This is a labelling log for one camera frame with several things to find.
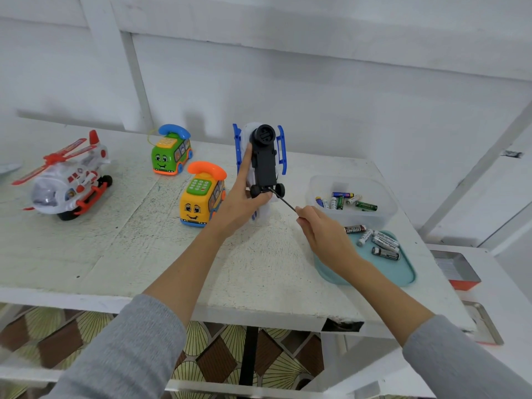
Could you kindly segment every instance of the gray sleeve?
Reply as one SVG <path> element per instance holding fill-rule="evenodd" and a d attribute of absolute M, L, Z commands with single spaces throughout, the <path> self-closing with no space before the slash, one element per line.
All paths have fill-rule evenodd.
<path fill-rule="evenodd" d="M 159 399 L 186 341 L 178 317 L 137 295 L 61 376 L 47 399 Z"/>
<path fill-rule="evenodd" d="M 532 386 L 437 315 L 406 341 L 403 356 L 438 399 L 532 398 Z"/>

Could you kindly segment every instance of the right hand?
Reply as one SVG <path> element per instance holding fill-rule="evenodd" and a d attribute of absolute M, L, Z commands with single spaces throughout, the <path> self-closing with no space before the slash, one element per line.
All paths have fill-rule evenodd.
<path fill-rule="evenodd" d="M 312 252 L 337 275 L 347 278 L 354 262 L 362 261 L 345 228 L 313 206 L 296 207 L 296 220 L 309 241 Z"/>

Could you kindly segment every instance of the red rotor blade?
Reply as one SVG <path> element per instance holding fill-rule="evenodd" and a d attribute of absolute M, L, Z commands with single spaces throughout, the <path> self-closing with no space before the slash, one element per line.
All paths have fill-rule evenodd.
<path fill-rule="evenodd" d="M 22 178 L 20 178 L 19 180 L 16 180 L 14 181 L 13 183 L 11 183 L 12 185 L 21 185 L 23 184 L 24 182 L 27 182 L 29 181 L 31 178 L 37 176 L 38 174 L 40 174 L 41 172 L 43 172 L 45 169 L 47 169 L 49 167 L 49 165 L 43 165 L 42 167 L 38 167 L 37 169 L 31 171 L 29 174 L 27 174 L 26 176 L 23 176 Z"/>
<path fill-rule="evenodd" d="M 70 154 L 70 155 L 67 155 L 67 156 L 65 157 L 65 159 L 69 160 L 69 159 L 72 158 L 72 157 L 76 157 L 77 155 L 80 155 L 80 154 L 86 153 L 87 151 L 90 151 L 90 150 L 92 150 L 92 149 L 94 149 L 94 148 L 96 148 L 96 147 L 98 147 L 98 146 L 87 146 L 87 147 L 85 147 L 85 148 L 82 148 L 82 149 L 79 150 L 79 151 L 76 151 L 75 153 L 72 153 L 72 154 Z"/>
<path fill-rule="evenodd" d="M 80 138 L 78 141 L 74 141 L 69 146 L 66 146 L 65 148 L 61 148 L 58 152 L 56 152 L 56 154 L 65 155 L 66 153 L 70 153 L 70 151 L 76 149 L 77 147 L 82 145 L 85 141 L 87 141 L 86 138 Z"/>

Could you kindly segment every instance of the clear plastic box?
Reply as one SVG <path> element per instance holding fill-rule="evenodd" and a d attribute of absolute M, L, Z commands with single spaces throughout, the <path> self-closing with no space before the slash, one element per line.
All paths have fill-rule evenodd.
<path fill-rule="evenodd" d="M 348 204 L 344 204 L 343 210 L 332 210 L 322 208 L 316 203 L 317 196 L 330 201 L 334 191 L 362 195 L 362 201 L 375 204 L 378 207 L 377 211 L 362 211 Z M 381 230 L 397 212 L 397 203 L 386 187 L 369 178 L 316 175 L 310 179 L 309 190 L 305 198 L 307 204 L 316 206 L 344 227 L 362 224 L 371 229 Z"/>

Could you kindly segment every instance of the black wheel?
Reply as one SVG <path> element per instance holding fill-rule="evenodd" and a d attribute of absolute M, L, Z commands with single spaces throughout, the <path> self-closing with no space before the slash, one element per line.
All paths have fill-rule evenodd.
<path fill-rule="evenodd" d="M 80 210 L 80 208 L 75 208 L 74 210 L 65 211 L 64 213 L 59 213 L 57 216 L 63 220 L 63 221 L 70 221 L 74 220 L 79 217 L 79 215 L 75 214 Z"/>
<path fill-rule="evenodd" d="M 110 187 L 113 184 L 113 178 L 110 175 L 103 175 L 98 179 L 98 187 L 102 186 L 103 183 L 107 183 L 107 187 Z"/>
<path fill-rule="evenodd" d="M 285 185 L 283 185 L 282 183 L 277 183 L 275 185 L 275 192 L 279 196 L 284 197 L 285 196 Z"/>
<path fill-rule="evenodd" d="M 249 188 L 249 194 L 252 199 L 255 199 L 259 194 L 261 194 L 261 187 L 259 185 L 251 185 Z"/>

